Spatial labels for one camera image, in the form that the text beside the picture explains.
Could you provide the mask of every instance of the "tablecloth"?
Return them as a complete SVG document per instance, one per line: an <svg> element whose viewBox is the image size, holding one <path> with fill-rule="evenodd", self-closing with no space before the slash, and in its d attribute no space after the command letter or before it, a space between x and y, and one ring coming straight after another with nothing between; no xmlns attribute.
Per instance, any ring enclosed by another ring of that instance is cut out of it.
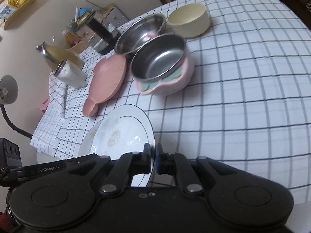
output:
<svg viewBox="0 0 311 233"><path fill-rule="evenodd" d="M311 32L279 0L177 0L119 30L189 3L206 5L211 27L187 39L196 66L186 88L167 97L143 96L127 70L121 90L96 116L84 117L92 69L103 58L88 48L81 55L88 86L69 87L64 95L63 87L55 89L65 106L51 102L31 144L61 159L76 157L96 122L117 106L134 104L148 115L165 151L220 160L281 183L296 204L311 200ZM50 76L50 87L56 80ZM62 106L64 113L56 111Z"/></svg>

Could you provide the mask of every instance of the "metal bowl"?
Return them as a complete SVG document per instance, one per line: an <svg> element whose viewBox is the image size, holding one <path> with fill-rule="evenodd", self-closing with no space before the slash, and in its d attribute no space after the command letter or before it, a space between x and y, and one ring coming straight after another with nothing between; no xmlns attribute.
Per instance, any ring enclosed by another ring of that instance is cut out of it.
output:
<svg viewBox="0 0 311 233"><path fill-rule="evenodd" d="M164 31L165 17L153 14L144 17L128 28L116 42L114 50L117 54L135 54L152 36L148 33L161 33Z"/></svg>
<svg viewBox="0 0 311 233"><path fill-rule="evenodd" d="M183 37L175 33L159 35L137 51L131 62L131 72L139 81L158 81L184 62L186 49Z"/></svg>

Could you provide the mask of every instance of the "checkered tablecloth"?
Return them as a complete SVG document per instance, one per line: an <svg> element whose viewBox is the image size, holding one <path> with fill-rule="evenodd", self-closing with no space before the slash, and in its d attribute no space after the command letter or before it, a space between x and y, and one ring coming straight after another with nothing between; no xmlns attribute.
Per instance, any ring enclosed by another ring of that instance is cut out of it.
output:
<svg viewBox="0 0 311 233"><path fill-rule="evenodd" d="M66 92L51 75L51 98L65 106L51 102L31 144L61 159L76 157L96 122L119 105L134 104L166 151L221 160L288 187L295 203L311 200L311 32L279 0L178 0L119 30L189 3L206 5L211 27L187 39L196 67L186 88L167 97L139 95L127 71L120 92L96 116L84 117L89 85ZM81 58L90 83L103 57L89 48Z"/></svg>

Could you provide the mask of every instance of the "silver bolt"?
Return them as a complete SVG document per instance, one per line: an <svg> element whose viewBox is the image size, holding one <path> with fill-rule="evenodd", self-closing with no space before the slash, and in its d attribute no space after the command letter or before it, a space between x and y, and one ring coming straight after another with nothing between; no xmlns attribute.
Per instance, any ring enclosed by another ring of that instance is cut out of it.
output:
<svg viewBox="0 0 311 233"><path fill-rule="evenodd" d="M190 184L187 186L187 190L191 193L200 192L202 189L203 189L203 187L199 184Z"/></svg>
<svg viewBox="0 0 311 233"><path fill-rule="evenodd" d="M101 190L105 193L112 193L117 190L117 187L112 184L106 184L101 187Z"/></svg>
<svg viewBox="0 0 311 233"><path fill-rule="evenodd" d="M146 195L146 194L139 194L139 197L144 199L144 198L147 198L148 195Z"/></svg>

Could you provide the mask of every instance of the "yellow bowl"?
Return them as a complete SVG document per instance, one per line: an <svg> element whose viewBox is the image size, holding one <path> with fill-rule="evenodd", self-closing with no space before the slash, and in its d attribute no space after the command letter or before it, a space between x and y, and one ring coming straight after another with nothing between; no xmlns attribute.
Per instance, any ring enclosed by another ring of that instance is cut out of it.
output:
<svg viewBox="0 0 311 233"><path fill-rule="evenodd" d="M211 20L203 4L191 3L174 10L166 24L183 37L196 37L208 29Z"/></svg>

